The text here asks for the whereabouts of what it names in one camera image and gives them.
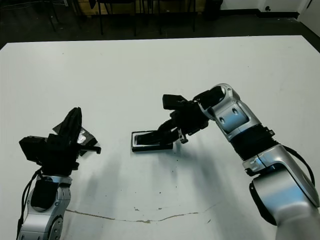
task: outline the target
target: white table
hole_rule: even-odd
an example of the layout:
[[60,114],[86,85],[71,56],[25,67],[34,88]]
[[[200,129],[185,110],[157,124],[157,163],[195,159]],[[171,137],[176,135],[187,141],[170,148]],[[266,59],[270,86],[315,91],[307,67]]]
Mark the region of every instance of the white table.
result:
[[101,155],[79,158],[63,240],[273,240],[252,178],[214,122],[172,151],[132,153],[132,131],[169,119],[163,94],[230,84],[320,186],[320,54],[302,36],[10,43],[0,51],[0,239],[13,240],[39,167],[18,141],[46,137],[70,109]]

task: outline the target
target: chair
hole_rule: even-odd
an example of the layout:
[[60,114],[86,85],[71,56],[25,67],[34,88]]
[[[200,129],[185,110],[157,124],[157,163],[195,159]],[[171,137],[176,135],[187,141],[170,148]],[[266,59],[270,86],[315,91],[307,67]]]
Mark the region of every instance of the chair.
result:
[[103,26],[102,26],[102,15],[101,15],[101,6],[100,4],[104,4],[106,13],[109,15],[109,10],[107,7],[107,4],[110,5],[111,14],[113,14],[112,4],[133,4],[134,8],[134,28],[133,28],[133,34],[134,36],[137,35],[137,27],[136,27],[136,0],[96,0],[98,3],[98,9],[99,9],[99,19],[100,19],[100,31],[101,35],[104,34]]
[[[160,13],[160,1],[162,1],[162,2],[179,1],[179,11],[181,12],[181,1],[182,1],[182,0],[158,0],[159,33],[162,34],[161,13]],[[190,12],[191,1],[192,1],[192,0],[189,0],[188,12]],[[193,29],[193,31],[196,30],[196,0],[193,0],[193,24],[192,24],[192,29]]]

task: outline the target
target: silver robot arm segment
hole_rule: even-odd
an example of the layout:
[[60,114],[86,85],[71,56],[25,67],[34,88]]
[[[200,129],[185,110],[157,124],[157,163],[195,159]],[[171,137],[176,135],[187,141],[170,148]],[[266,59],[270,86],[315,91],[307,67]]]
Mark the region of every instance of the silver robot arm segment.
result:
[[[21,227],[19,240],[60,239],[64,214],[71,200],[71,181],[71,177],[37,177],[35,188],[27,200],[27,216]],[[54,189],[54,198],[51,199],[48,189]]]
[[216,121],[243,160],[249,186],[261,216],[277,226],[277,240],[320,239],[319,196],[314,184],[295,162],[288,147],[273,140],[249,107],[228,84],[219,84],[224,97],[201,111]]

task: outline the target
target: black cable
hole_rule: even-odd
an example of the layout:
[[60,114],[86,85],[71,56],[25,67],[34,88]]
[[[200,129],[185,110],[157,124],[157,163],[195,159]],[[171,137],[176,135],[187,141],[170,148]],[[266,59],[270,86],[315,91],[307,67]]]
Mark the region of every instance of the black cable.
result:
[[308,163],[304,160],[304,158],[299,154],[297,153],[295,150],[293,150],[292,148],[288,147],[288,146],[283,146],[284,149],[292,154],[293,156],[295,156],[297,159],[299,159],[304,165],[305,167],[308,169],[308,172],[309,172],[309,175],[310,175],[310,179],[311,179],[311,182],[314,186],[316,186],[316,182],[315,182],[315,175],[314,173],[312,172],[312,169],[311,167],[308,165]]
[[34,172],[34,174],[32,175],[31,180],[27,183],[27,185],[25,186],[25,188],[23,190],[22,199],[21,199],[21,215],[20,215],[20,218],[18,220],[18,226],[17,226],[17,231],[16,231],[16,240],[18,240],[22,224],[24,223],[24,214],[25,214],[25,209],[26,209],[26,206],[27,206],[28,196],[29,196],[29,192],[30,192],[30,188],[31,188],[32,182],[38,175],[41,175],[41,171],[42,171],[42,167]]

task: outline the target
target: chair leg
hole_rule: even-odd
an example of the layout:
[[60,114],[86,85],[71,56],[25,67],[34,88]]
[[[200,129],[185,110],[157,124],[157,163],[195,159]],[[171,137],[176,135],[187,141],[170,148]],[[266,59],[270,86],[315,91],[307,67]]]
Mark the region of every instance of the chair leg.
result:
[[190,0],[190,1],[189,1],[189,4],[188,4],[188,13],[190,13],[191,1],[192,1],[192,0]]
[[57,13],[56,13],[56,10],[55,10],[55,7],[54,7],[54,4],[53,4],[52,0],[50,0],[50,5],[51,5],[51,8],[53,10],[53,14],[54,14],[55,20],[57,21],[57,23],[59,23],[59,19],[57,17]]
[[137,24],[136,24],[136,0],[133,0],[133,9],[134,9],[134,29],[133,35],[137,36]]
[[102,29],[102,16],[101,16],[101,6],[100,6],[100,2],[98,2],[98,8],[99,8],[99,19],[100,19],[100,32],[101,32],[101,35],[104,34],[104,31]]
[[106,10],[106,13],[109,15],[110,13],[109,13],[109,10],[108,10],[108,7],[107,7],[107,4],[106,4],[105,2],[104,2],[103,4],[104,4],[105,10]]
[[143,14],[146,14],[146,11],[145,11],[145,0],[141,0],[141,1],[142,1]]
[[161,15],[160,15],[160,0],[158,0],[158,14],[159,14],[159,33],[161,35],[162,29],[161,29]]
[[72,14],[73,14],[73,16],[74,16],[74,18],[76,20],[76,24],[78,25],[79,29],[81,29],[81,25],[80,25],[80,22],[79,22],[79,15],[80,14],[78,12],[78,8],[76,6],[75,0],[72,0],[72,2],[73,2],[73,5],[74,5],[74,8],[72,7],[72,3],[70,4],[69,1],[67,0],[68,7],[72,11]]
[[52,26],[52,28],[53,28],[53,31],[56,32],[56,28],[55,28],[55,26],[54,26],[54,23],[52,22],[52,19],[51,19],[51,16],[50,16],[49,11],[48,11],[48,9],[47,9],[45,0],[42,0],[42,5],[43,5],[43,7],[44,7],[44,9],[45,9],[45,12],[46,12],[47,17],[49,18],[49,21],[50,21],[50,23],[51,23],[51,26]]
[[193,31],[196,31],[196,0],[193,0]]

